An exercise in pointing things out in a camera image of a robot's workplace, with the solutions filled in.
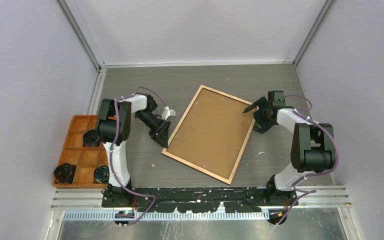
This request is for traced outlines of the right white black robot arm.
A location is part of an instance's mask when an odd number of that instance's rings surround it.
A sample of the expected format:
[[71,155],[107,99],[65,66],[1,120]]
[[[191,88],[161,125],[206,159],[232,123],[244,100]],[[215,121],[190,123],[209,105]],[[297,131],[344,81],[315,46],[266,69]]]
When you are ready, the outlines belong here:
[[282,90],[269,91],[243,110],[253,112],[253,129],[261,134],[273,126],[282,126],[292,133],[290,163],[266,183],[265,199],[271,205],[292,199],[301,182],[328,175],[338,165],[334,127],[304,116],[299,108],[287,105],[285,98]]

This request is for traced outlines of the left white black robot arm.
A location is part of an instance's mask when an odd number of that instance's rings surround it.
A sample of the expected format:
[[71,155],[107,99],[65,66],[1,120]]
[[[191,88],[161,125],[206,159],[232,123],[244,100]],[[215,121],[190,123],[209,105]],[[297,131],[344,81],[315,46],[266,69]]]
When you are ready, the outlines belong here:
[[158,107],[152,95],[133,93],[128,97],[105,98],[101,102],[95,126],[108,161],[109,179],[107,192],[121,207],[128,207],[135,197],[154,199],[151,194],[135,192],[131,186],[131,175],[127,167],[127,140],[131,132],[131,120],[135,117],[149,129],[149,137],[159,146],[168,147],[170,117],[177,113],[165,105],[161,114],[155,114]]

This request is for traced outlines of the black yellow-green coiled bundle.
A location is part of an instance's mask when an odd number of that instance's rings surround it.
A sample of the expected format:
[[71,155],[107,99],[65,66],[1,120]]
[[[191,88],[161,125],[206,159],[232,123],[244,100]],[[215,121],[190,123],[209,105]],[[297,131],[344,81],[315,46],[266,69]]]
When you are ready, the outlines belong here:
[[93,172],[93,182],[95,184],[108,184],[110,178],[109,167],[106,164],[98,165]]

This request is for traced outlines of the orange compartment tray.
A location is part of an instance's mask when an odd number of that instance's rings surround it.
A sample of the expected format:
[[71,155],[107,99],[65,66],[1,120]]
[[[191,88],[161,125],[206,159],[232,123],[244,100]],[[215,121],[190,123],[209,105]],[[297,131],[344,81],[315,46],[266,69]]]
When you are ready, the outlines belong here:
[[97,122],[96,115],[74,115],[71,119],[64,145],[61,150],[57,166],[70,164],[72,179],[67,183],[60,183],[53,178],[52,185],[64,189],[106,189],[107,183],[96,181],[94,172],[101,165],[108,165],[107,153],[102,144],[100,146],[84,146],[83,135],[94,129]]

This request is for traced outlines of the black orange coiled bundle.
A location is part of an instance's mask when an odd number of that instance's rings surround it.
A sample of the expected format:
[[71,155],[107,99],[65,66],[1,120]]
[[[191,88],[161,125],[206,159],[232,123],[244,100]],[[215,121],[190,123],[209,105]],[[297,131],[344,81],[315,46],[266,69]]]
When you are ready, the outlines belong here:
[[76,165],[65,162],[54,169],[53,175],[58,184],[72,184],[76,172]]

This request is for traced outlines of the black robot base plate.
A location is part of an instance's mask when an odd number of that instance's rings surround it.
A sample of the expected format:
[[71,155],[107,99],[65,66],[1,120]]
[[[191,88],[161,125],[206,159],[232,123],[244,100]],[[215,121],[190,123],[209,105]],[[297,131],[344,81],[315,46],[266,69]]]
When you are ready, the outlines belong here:
[[257,186],[245,187],[138,187],[137,195],[124,190],[101,190],[102,207],[132,208],[150,213],[256,213],[263,207],[285,209],[297,199],[295,191],[281,192]]

